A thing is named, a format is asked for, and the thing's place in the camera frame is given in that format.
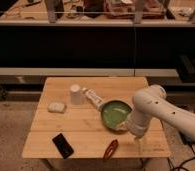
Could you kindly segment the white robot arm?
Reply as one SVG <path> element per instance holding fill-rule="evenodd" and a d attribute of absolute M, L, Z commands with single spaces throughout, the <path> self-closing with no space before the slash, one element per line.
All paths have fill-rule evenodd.
<path fill-rule="evenodd" d="M 125 125 L 137 138 L 142 138 L 156 117 L 167 122 L 195 141 L 195 114 L 166 101 L 166 91 L 160 85 L 137 90 L 132 97 L 134 104 Z"/>

